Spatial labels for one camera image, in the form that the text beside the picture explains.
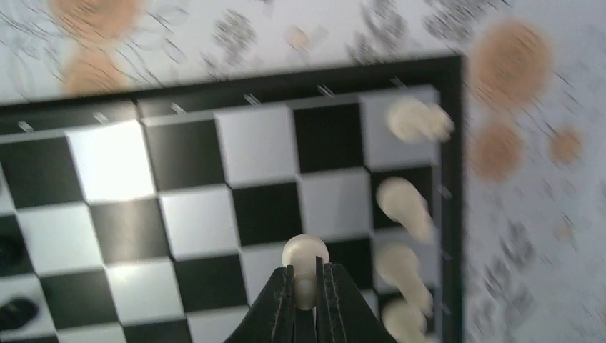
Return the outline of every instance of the white chess piece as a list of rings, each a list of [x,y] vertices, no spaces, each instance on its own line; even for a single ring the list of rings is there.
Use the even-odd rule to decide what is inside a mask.
[[[418,308],[398,299],[390,302],[381,315],[385,329],[398,342],[425,343],[427,320]]]
[[[282,265],[294,269],[294,303],[299,309],[316,306],[316,257],[327,263],[328,249],[321,239],[308,234],[292,237],[282,250]]]
[[[412,249],[402,243],[388,244],[375,256],[374,268],[383,280],[398,288],[409,304],[431,315],[432,294],[419,276],[419,259]]]
[[[377,189],[377,203],[385,215],[403,225],[413,238],[426,244],[433,242],[427,201],[409,181],[400,177],[384,180]]]
[[[389,108],[387,127],[401,141],[419,143],[424,139],[448,140],[454,123],[440,106],[428,106],[412,96],[405,96]]]

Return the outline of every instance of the black square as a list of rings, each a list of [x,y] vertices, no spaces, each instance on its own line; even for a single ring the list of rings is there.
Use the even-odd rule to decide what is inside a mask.
[[[434,299],[434,306],[432,308],[432,316],[425,316],[425,319],[427,320],[427,329],[426,329],[426,333],[428,334],[433,334],[435,333],[435,289],[428,287],[429,292],[432,294],[432,298]],[[399,291],[393,291],[390,293],[384,293],[384,294],[379,294],[378,295],[378,302],[379,302],[379,318],[381,319],[381,322],[383,322],[383,309],[392,301],[392,300],[396,300],[396,299],[404,299],[404,297],[402,296],[402,293],[400,293]]]
[[[372,171],[370,173],[370,186],[372,191],[372,221],[375,229],[384,229],[399,225],[383,213],[377,203],[377,189],[379,185],[390,177],[402,177],[408,180],[419,193],[427,200],[427,211],[433,215],[433,176],[431,166],[419,166],[408,169],[389,171]]]
[[[40,282],[57,329],[118,321],[104,271],[42,277]]]
[[[282,242],[303,233],[297,183],[234,189],[240,244]]]
[[[9,249],[14,249],[15,252],[19,252],[21,258],[16,264],[0,268],[0,277],[34,272],[19,223],[15,216],[0,217],[0,245],[4,244],[8,244]]]
[[[148,126],[145,131],[159,191],[224,182],[214,120]]]
[[[174,271],[185,312],[248,304],[238,255],[178,261]]]
[[[39,337],[31,339],[18,339],[16,341],[3,341],[6,343],[59,343],[59,339],[56,336]]]
[[[330,262],[343,264],[358,289],[372,289],[372,252],[370,239],[326,242]]]
[[[128,343],[192,343],[186,320],[124,327]]]
[[[106,263],[170,255],[157,199],[91,205],[90,209]]]
[[[364,164],[359,104],[294,111],[301,173]]]
[[[2,144],[0,161],[16,208],[82,200],[65,138]]]

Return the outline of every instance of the chessboard border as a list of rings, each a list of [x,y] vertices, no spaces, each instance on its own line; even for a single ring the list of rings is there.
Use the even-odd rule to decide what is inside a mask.
[[[431,84],[439,92],[439,104],[450,115],[455,130],[441,144],[442,163],[442,293],[444,343],[463,342],[463,57],[436,56],[369,66],[317,69],[291,74],[274,74],[248,79],[213,81],[118,94],[86,96],[0,106],[0,136],[25,134],[24,119],[34,127],[67,129],[99,124],[97,117],[84,113],[109,113],[106,121],[141,120],[146,116],[171,115],[167,111],[178,101],[185,111],[246,106],[318,96],[351,94],[362,91]],[[146,113],[146,104],[161,109]]]

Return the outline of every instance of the chessboard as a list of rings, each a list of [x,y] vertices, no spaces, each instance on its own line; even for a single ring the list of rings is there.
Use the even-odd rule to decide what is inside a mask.
[[[434,295],[428,335],[461,342],[460,85],[402,71],[412,63],[1,109],[0,237],[26,256],[0,269],[0,303],[27,297],[40,313],[0,340],[221,343],[284,243],[311,234],[379,318],[401,295],[373,254],[409,245]],[[398,140],[385,114],[402,96],[441,104],[452,138]],[[382,213],[375,192],[389,177],[427,200],[435,244]]]

